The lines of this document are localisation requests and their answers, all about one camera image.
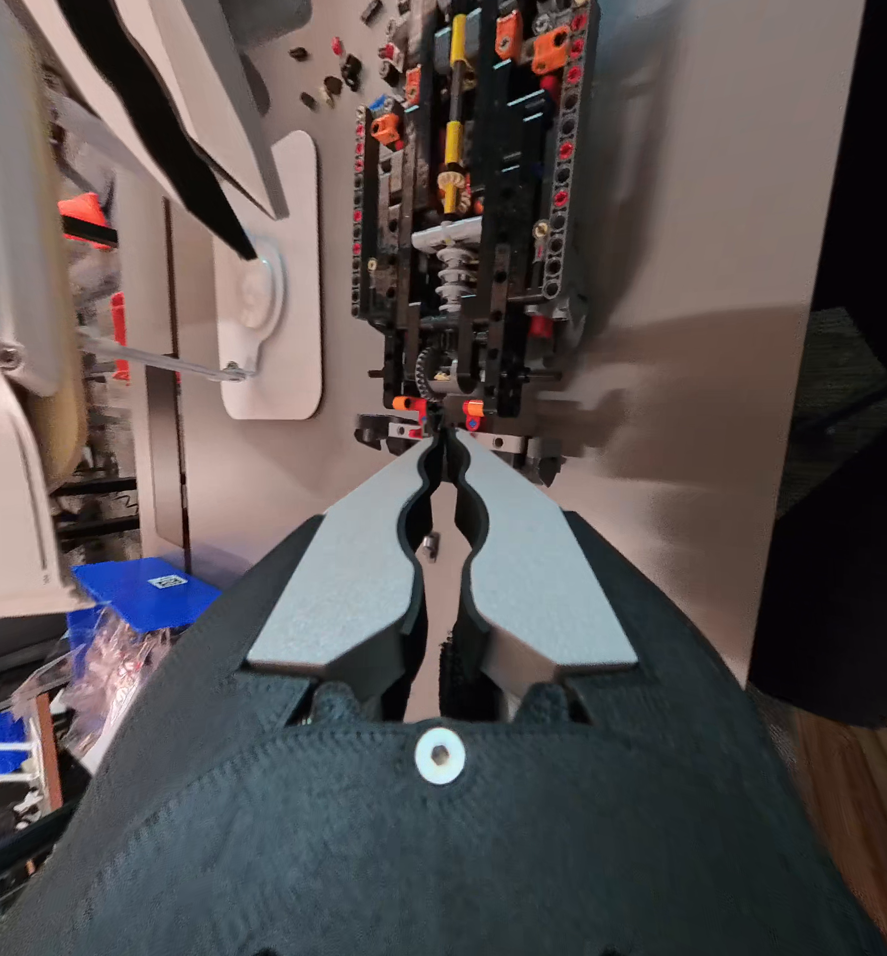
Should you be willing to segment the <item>white book stand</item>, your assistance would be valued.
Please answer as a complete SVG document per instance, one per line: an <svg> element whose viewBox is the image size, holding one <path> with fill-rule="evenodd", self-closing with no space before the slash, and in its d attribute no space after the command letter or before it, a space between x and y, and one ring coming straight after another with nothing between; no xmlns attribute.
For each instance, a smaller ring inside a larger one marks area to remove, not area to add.
<svg viewBox="0 0 887 956"><path fill-rule="evenodd" d="M68 239L56 204L61 180L76 175L55 132L160 186L87 105L22 3L0 2L0 369L30 424L46 490L72 474L84 445L82 354L219 381L223 406L235 420L311 417L323 391L317 150L304 131L275 144L266 137L266 94L244 53L240 5L219 2L287 213L258 229L272 241L272 262L245 262L211 234L219 365L208 369L74 330L78 319L63 247Z"/></svg>

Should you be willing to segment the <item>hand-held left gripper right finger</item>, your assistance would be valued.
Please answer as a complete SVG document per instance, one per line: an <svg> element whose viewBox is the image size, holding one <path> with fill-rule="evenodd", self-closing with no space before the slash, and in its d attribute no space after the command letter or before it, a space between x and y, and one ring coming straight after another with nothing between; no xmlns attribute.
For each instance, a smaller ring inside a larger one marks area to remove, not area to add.
<svg viewBox="0 0 887 956"><path fill-rule="evenodd" d="M498 720L536 685L636 667L564 510L467 432L447 435L447 468L470 545L447 642L447 717Z"/></svg>

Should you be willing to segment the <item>bags of lego pieces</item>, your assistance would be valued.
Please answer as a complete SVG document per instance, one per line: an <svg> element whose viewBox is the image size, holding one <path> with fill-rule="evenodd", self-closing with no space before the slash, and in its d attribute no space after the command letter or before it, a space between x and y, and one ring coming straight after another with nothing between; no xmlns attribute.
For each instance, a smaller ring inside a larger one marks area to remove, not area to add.
<svg viewBox="0 0 887 956"><path fill-rule="evenodd" d="M35 671L10 698L10 713L31 717L33 700L57 689L72 720L64 747L82 764L97 763L183 625L139 631L113 607L67 615L62 652Z"/></svg>

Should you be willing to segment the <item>lego car model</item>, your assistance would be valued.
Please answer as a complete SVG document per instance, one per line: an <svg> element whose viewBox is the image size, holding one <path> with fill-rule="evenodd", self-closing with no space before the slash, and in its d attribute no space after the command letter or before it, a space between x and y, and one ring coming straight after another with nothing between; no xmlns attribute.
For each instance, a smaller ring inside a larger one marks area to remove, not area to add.
<svg viewBox="0 0 887 956"><path fill-rule="evenodd" d="M558 444L513 434L582 338L576 232L597 2L397 2L388 92L356 109L351 316L382 339L384 410L354 437L400 455L461 428L535 484Z"/></svg>

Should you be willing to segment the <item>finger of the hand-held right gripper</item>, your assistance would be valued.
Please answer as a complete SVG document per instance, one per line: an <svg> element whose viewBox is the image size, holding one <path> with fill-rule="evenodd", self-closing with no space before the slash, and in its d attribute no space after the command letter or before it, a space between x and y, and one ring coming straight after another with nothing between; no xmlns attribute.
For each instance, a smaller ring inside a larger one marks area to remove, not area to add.
<svg viewBox="0 0 887 956"><path fill-rule="evenodd" d="M152 178L242 260L247 236L113 2L23 2L87 105Z"/></svg>
<svg viewBox="0 0 887 956"><path fill-rule="evenodd" d="M219 2L108 2L122 119L108 120L163 196L245 262L274 261L261 225L283 186Z"/></svg>

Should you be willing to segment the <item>lego instruction booklet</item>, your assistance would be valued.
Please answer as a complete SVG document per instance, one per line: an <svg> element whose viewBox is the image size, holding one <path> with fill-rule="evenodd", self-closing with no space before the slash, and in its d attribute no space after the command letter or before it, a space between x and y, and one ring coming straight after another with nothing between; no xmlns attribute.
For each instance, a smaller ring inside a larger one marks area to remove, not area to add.
<svg viewBox="0 0 887 956"><path fill-rule="evenodd" d="M63 614L81 603L58 550L36 441L0 369L0 617Z"/></svg>

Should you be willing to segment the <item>blue bin with lego bags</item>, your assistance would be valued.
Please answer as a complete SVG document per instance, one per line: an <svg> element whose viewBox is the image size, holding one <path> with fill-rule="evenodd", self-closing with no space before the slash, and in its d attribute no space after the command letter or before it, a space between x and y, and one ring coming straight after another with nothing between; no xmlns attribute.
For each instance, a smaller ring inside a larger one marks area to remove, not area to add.
<svg viewBox="0 0 887 956"><path fill-rule="evenodd" d="M79 679L100 625L114 616L140 636L192 625L220 596L211 584L179 571L160 557L72 567L90 608L66 616L72 676Z"/></svg>

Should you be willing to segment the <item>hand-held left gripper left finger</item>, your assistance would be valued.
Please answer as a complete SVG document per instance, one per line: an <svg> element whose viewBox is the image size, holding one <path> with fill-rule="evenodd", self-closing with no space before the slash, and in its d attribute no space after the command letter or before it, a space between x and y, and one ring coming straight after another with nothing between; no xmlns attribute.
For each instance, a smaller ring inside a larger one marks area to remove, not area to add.
<svg viewBox="0 0 887 956"><path fill-rule="evenodd" d="M416 551L433 530L442 465L442 440L421 439L323 513L247 652L251 667L341 682L402 721L426 652Z"/></svg>

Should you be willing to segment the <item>orange traffic cone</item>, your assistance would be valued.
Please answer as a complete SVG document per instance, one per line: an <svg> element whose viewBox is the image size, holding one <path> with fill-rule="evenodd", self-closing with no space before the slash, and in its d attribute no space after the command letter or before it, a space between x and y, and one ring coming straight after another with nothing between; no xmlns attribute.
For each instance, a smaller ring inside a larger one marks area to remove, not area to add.
<svg viewBox="0 0 887 956"><path fill-rule="evenodd" d="M99 250L117 248L117 233L108 224L99 197L81 193L57 202L64 238Z"/></svg>

